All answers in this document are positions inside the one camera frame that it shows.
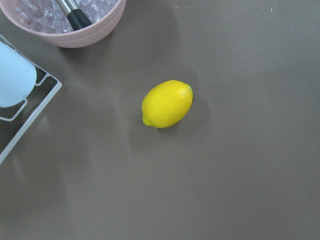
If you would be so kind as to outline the yellow lemon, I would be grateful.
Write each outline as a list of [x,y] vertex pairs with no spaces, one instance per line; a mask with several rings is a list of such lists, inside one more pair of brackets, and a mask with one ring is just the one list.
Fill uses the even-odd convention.
[[152,88],[141,104],[142,122],[149,127],[170,127],[187,114],[193,102],[193,90],[187,83],[168,80]]

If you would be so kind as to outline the light blue cup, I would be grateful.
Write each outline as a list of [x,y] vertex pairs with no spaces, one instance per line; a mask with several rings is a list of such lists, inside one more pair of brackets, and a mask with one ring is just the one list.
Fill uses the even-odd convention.
[[5,43],[0,44],[0,106],[9,108],[23,101],[37,80],[35,66]]

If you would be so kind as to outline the black handled tool in bowl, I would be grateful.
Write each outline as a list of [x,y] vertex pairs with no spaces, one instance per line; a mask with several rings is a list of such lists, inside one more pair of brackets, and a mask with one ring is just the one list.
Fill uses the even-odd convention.
[[93,24],[75,0],[55,0],[55,2],[66,16],[73,31],[84,29]]

